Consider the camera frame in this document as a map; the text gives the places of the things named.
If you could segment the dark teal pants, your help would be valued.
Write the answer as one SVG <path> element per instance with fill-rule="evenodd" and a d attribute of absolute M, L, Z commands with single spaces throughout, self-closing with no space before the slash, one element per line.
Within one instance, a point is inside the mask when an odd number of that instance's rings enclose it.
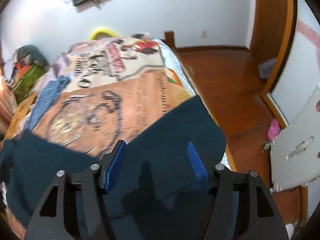
<path fill-rule="evenodd" d="M 225 152 L 221 128 L 195 96 L 129 142 L 114 189 L 103 197 L 117 239 L 195 239 L 209 197 L 200 189 L 188 145 L 218 163 Z M 57 171 L 82 172 L 95 158 L 24 132 L 1 150 L 7 204 L 27 227 Z"/>

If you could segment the pink slipper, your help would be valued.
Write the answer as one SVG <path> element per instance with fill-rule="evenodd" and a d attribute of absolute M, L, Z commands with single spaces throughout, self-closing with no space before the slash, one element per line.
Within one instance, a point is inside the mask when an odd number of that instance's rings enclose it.
<path fill-rule="evenodd" d="M 275 139 L 281 132 L 281 126 L 277 119 L 272 119 L 270 126 L 267 130 L 266 136 L 269 142 Z"/>

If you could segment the folded blue jeans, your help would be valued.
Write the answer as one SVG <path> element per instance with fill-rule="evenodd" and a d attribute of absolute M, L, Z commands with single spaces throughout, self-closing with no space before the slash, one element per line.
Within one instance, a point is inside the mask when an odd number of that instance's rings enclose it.
<path fill-rule="evenodd" d="M 69 84 L 70 78 L 61 75 L 57 80 L 51 80 L 41 91 L 37 98 L 35 107 L 31 111 L 30 118 L 26 124 L 25 129 L 32 131 L 43 115 L 54 105 L 59 98 L 62 91 Z"/>

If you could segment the green storage bag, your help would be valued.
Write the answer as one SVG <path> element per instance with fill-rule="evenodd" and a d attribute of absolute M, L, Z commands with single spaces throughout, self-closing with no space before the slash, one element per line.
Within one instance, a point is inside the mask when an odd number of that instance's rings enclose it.
<path fill-rule="evenodd" d="M 29 64 L 19 70 L 11 85 L 11 90 L 19 105 L 28 96 L 36 81 L 46 73 L 46 70 L 38 64 Z"/>

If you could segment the yellow pillow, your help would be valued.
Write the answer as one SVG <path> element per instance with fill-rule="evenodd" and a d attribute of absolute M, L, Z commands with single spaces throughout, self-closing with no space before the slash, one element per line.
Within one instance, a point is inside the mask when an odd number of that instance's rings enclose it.
<path fill-rule="evenodd" d="M 107 28 L 96 28 L 94 29 L 90 35 L 89 40 L 97 40 L 101 37 L 119 37 L 120 35 L 110 29 Z"/>

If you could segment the white sliding wardrobe door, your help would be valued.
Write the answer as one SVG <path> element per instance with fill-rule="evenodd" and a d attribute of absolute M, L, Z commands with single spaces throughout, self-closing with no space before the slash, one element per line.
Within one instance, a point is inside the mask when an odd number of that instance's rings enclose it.
<path fill-rule="evenodd" d="M 312 0 L 288 0 L 280 51 L 261 94 L 281 128 L 319 84 L 319 12 Z"/>

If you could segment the brown wooden door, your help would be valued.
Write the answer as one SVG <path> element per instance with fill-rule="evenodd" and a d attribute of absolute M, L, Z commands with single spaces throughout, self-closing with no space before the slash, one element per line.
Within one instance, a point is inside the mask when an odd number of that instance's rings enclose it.
<path fill-rule="evenodd" d="M 256 0 L 249 53 L 257 64 L 278 56 L 287 17 L 287 0 Z"/>

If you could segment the wooden bed post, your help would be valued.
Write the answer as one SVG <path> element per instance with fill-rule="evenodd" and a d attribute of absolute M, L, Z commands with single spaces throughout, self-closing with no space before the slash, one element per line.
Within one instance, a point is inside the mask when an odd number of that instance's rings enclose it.
<path fill-rule="evenodd" d="M 175 48 L 175 33 L 173 31 L 164 32 L 163 42 L 170 48 Z"/>

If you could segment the white wall socket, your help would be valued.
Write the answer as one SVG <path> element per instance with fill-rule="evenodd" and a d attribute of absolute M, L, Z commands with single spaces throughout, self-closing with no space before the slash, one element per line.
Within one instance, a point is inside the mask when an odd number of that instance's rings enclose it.
<path fill-rule="evenodd" d="M 207 32 L 206 31 L 201 31 L 201 37 L 206 38 L 207 37 Z"/>

